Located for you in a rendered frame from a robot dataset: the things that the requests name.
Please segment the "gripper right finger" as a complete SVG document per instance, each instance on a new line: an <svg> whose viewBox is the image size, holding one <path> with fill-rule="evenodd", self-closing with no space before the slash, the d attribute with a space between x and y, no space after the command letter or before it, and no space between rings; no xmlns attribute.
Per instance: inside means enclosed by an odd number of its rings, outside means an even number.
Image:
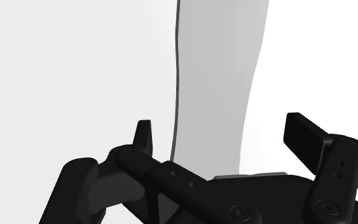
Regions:
<svg viewBox="0 0 358 224"><path fill-rule="evenodd" d="M301 113L288 113L284 143L315 176L304 222L358 224L358 140L329 134Z"/></svg>

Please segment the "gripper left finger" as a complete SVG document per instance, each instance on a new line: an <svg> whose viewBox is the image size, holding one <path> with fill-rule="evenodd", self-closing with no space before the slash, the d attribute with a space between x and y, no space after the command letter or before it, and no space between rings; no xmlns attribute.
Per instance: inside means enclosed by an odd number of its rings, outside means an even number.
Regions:
<svg viewBox="0 0 358 224"><path fill-rule="evenodd" d="M137 123L132 144L66 163L39 224L102 224L123 204L142 224L261 224L258 206L180 165L152 158L151 122Z"/></svg>

